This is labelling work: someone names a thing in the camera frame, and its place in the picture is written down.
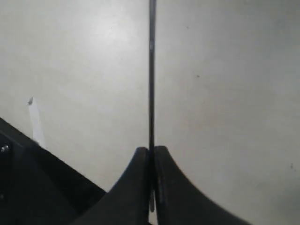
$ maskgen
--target thin pole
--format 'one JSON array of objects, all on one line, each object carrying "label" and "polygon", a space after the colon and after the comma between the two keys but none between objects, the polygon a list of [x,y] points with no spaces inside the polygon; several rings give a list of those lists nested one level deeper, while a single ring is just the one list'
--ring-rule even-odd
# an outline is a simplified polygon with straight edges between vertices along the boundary
[{"label": "thin pole", "polygon": [[[149,22],[149,151],[153,162],[154,157],[154,56],[155,56],[155,16],[156,0],[150,0],[150,22]],[[150,211],[154,211],[154,188],[151,186]]]}]

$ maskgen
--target black rod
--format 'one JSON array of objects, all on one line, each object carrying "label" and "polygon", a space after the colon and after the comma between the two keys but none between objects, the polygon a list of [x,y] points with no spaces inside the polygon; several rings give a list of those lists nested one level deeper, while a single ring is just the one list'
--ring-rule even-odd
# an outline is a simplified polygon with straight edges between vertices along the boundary
[{"label": "black rod", "polygon": [[[150,19],[149,19],[149,151],[153,160],[154,155],[154,98],[155,98],[155,16],[156,0],[150,0]],[[150,211],[154,211],[154,189],[151,188]]]}]

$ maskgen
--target white surface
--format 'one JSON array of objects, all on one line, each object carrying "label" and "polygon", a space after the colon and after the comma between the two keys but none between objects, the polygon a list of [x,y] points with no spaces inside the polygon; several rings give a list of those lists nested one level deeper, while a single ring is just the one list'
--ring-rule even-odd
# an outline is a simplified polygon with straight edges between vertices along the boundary
[{"label": "white surface", "polygon": [[[148,1],[0,4],[0,116],[32,137],[36,97],[49,151],[109,190],[147,145]],[[157,144],[253,224],[300,219],[299,21],[296,0],[157,5]]]}]

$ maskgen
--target metal rod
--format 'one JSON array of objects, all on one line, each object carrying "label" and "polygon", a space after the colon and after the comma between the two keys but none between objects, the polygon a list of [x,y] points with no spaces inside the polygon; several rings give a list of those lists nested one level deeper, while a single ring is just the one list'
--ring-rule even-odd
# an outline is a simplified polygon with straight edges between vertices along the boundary
[{"label": "metal rod", "polygon": [[[150,0],[150,22],[149,22],[149,151],[153,160],[154,154],[154,108],[155,108],[155,16],[156,0]],[[150,211],[154,211],[154,188],[151,187]]]}]

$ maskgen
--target screw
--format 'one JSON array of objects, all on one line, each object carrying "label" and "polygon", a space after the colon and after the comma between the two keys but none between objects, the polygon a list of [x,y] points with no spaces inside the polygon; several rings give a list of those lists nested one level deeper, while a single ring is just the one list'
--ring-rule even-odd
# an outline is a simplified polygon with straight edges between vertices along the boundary
[{"label": "screw", "polygon": [[6,152],[9,151],[9,146],[8,145],[4,145],[1,147],[1,152]]}]

